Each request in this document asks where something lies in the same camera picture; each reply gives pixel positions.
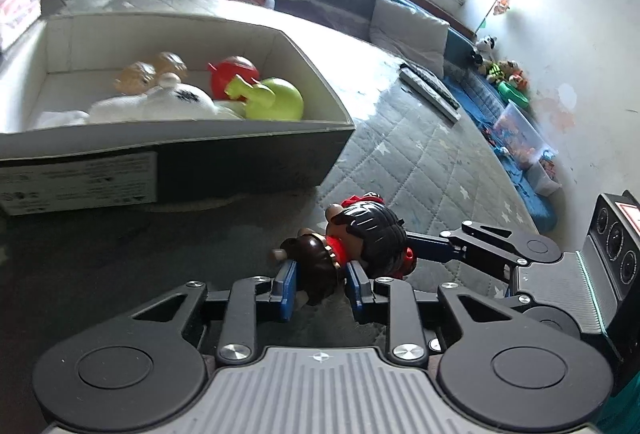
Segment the clear plastic toy bin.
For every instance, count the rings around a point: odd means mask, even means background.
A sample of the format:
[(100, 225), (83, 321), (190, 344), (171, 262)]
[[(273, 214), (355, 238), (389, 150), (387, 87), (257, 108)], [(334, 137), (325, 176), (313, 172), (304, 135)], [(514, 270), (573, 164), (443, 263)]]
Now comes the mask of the clear plastic toy bin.
[(558, 154), (512, 101), (495, 121), (494, 133), (523, 171), (540, 159), (553, 160)]

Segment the orange pinwheel on wall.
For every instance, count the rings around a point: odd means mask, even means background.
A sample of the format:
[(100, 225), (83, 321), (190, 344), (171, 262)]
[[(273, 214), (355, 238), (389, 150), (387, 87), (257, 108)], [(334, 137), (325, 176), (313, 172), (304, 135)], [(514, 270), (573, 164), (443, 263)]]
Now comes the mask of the orange pinwheel on wall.
[(478, 32), (486, 26), (487, 20), (490, 16), (502, 16), (506, 14), (511, 9), (510, 0), (494, 0), (486, 14), (483, 16), (483, 19), (480, 20), (480, 23), (477, 25), (477, 28), (474, 30), (474, 34), (477, 35)]

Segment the red round crab toy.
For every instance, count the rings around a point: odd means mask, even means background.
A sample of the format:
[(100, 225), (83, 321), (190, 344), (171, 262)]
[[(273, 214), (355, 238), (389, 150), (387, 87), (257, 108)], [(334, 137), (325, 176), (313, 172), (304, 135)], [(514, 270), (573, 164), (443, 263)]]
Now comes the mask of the red round crab toy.
[(207, 68), (210, 74), (210, 92), (216, 101), (229, 100), (226, 87), (235, 76), (240, 76), (249, 84), (255, 84), (260, 79), (258, 68), (244, 56), (228, 56), (217, 63), (207, 64)]

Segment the grey remote control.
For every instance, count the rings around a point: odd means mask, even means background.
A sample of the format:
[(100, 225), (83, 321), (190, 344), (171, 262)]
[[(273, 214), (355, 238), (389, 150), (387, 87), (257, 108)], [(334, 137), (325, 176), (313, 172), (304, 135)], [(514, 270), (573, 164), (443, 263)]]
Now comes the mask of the grey remote control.
[(419, 76), (410, 71), (408, 68), (402, 68), (399, 71), (399, 79), (408, 85), (416, 94), (420, 94), (422, 98), (430, 102), (446, 119), (455, 124), (460, 121), (460, 114), (453, 108), (436, 90), (428, 85)]

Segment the white pink tissue pack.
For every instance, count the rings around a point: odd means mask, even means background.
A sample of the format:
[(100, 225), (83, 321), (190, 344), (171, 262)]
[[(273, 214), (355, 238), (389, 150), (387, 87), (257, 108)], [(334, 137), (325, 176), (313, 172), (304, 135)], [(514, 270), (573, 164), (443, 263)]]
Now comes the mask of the white pink tissue pack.
[(0, 0), (0, 48), (5, 54), (41, 16), (41, 0)]

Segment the tan walnut-shaped toy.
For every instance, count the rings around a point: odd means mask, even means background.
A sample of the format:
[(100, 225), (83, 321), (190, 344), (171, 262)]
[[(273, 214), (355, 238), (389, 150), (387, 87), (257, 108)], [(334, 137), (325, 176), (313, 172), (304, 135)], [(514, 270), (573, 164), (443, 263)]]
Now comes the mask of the tan walnut-shaped toy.
[(185, 80), (188, 68), (178, 54), (163, 51), (151, 61), (137, 61), (124, 68), (115, 78), (114, 88), (127, 96), (144, 94), (166, 73), (176, 74), (181, 80)]

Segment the grey cardboard shoe box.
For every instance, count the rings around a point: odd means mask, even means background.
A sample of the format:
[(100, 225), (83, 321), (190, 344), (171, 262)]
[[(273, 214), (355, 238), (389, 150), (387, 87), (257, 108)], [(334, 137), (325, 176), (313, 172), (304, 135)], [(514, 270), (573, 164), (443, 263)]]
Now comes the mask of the grey cardboard shoe box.
[[(186, 61), (200, 89), (209, 64), (244, 56), (300, 91), (303, 117), (52, 124), (112, 97), (125, 66), (163, 50)], [(314, 187), (353, 131), (340, 98), (282, 30), (211, 16), (54, 16), (1, 59), (1, 207), (32, 215)]]

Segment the black remote control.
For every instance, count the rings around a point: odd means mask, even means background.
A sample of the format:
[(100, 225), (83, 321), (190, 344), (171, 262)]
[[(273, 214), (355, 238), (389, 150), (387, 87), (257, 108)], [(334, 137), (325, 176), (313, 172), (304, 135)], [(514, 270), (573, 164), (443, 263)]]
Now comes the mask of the black remote control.
[(445, 84), (430, 70), (426, 68), (420, 68), (420, 66), (414, 64), (407, 64), (407, 68), (413, 71), (416, 76), (420, 77), (423, 82), (426, 82), (428, 86), (432, 87), (442, 99), (445, 99), (451, 108), (457, 110), (460, 108), (458, 100), (450, 94)]

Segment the dark-haired girl doll figure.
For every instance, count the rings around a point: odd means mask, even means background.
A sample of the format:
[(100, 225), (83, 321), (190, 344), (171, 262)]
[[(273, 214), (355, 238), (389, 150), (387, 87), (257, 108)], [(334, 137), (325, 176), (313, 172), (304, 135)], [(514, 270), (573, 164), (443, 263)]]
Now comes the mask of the dark-haired girl doll figure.
[(271, 258), (278, 264), (296, 261), (297, 289), (307, 294), (310, 305), (337, 289), (351, 261), (359, 261), (373, 279), (401, 279), (416, 269), (404, 221), (374, 192), (330, 205), (324, 232), (299, 229), (271, 251)]

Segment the dark blue sofa bench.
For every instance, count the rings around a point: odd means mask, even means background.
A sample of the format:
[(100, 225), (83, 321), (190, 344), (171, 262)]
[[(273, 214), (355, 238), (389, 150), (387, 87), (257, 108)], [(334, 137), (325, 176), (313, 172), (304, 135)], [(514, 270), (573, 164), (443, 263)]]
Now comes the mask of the dark blue sofa bench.
[[(408, 0), (391, 1), (420, 9)], [(276, 0), (280, 12), (365, 42), (374, 5), (375, 0)], [(471, 51), (465, 37), (449, 30), (442, 82), (461, 104), (458, 123), (401, 82), (398, 65), (390, 72), (390, 87), (371, 101), (357, 94), (349, 102), (356, 131), (318, 190), (320, 206), (376, 191), (415, 231), (437, 233), (465, 218), (541, 233), (554, 228), (549, 200), (536, 194), (492, 131), (502, 105), (472, 70)]]

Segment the white plush goat toy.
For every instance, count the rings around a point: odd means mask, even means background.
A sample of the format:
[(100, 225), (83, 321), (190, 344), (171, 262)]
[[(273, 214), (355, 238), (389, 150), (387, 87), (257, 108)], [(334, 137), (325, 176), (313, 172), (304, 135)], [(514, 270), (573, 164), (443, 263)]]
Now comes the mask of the white plush goat toy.
[(87, 124), (161, 121), (234, 121), (242, 116), (213, 102), (205, 91), (183, 84), (175, 73), (160, 76), (143, 94), (124, 94), (93, 103), (88, 111), (42, 112), (35, 129)]

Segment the white cushion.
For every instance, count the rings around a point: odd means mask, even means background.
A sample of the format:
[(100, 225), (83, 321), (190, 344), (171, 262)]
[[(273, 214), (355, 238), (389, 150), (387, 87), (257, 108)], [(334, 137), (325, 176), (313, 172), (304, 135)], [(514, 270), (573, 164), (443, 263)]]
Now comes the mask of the white cushion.
[(375, 0), (370, 42), (444, 77), (444, 53), (449, 23), (399, 2)]

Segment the green toy bowl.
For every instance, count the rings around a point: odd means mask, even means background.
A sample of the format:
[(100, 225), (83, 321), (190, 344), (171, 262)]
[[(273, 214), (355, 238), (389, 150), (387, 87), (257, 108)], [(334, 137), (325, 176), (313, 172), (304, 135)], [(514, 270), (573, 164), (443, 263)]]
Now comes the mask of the green toy bowl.
[(510, 82), (505, 82), (504, 80), (499, 82), (497, 91), (504, 102), (513, 102), (520, 109), (524, 110), (529, 108), (528, 98)]

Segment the green round alien toy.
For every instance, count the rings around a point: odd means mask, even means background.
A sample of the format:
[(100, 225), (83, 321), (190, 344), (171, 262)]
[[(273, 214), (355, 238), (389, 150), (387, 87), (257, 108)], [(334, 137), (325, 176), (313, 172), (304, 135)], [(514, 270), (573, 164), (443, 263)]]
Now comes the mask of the green round alien toy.
[(270, 77), (250, 84), (235, 75), (224, 92), (232, 100), (245, 99), (245, 117), (249, 120), (298, 122), (304, 115), (303, 96), (282, 78)]

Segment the small clear plastic container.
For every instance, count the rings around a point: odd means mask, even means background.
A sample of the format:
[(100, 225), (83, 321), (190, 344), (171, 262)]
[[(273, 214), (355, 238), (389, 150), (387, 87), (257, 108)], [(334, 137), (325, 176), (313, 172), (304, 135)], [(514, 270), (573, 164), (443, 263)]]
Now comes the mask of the small clear plastic container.
[(526, 179), (536, 194), (550, 197), (561, 188), (555, 176), (555, 165), (552, 161), (540, 159), (527, 169)]

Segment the grey quilted star table mat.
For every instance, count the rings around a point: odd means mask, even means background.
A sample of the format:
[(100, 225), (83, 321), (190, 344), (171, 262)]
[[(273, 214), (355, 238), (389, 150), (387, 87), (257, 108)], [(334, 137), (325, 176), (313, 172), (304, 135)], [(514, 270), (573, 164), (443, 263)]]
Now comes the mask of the grey quilted star table mat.
[(534, 225), (469, 120), (447, 123), (399, 82), (397, 62), (360, 39), (277, 11), (223, 0), (43, 0), (48, 13), (149, 10), (283, 30), (355, 121), (314, 189), (96, 209), (1, 223), (1, 372), (26, 378), (48, 347), (190, 279), (224, 289), (267, 270), (267, 254), (326, 207), (373, 191), (408, 229), (439, 233), (472, 219)]

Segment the black white plush toy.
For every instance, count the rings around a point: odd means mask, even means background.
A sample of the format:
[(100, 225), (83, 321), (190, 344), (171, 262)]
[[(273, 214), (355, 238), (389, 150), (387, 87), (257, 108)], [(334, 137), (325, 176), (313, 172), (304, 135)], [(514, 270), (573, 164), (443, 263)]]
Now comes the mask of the black white plush toy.
[(476, 66), (481, 66), (486, 62), (494, 62), (494, 50), (497, 44), (497, 38), (494, 36), (485, 36), (478, 40), (473, 47), (471, 58)]

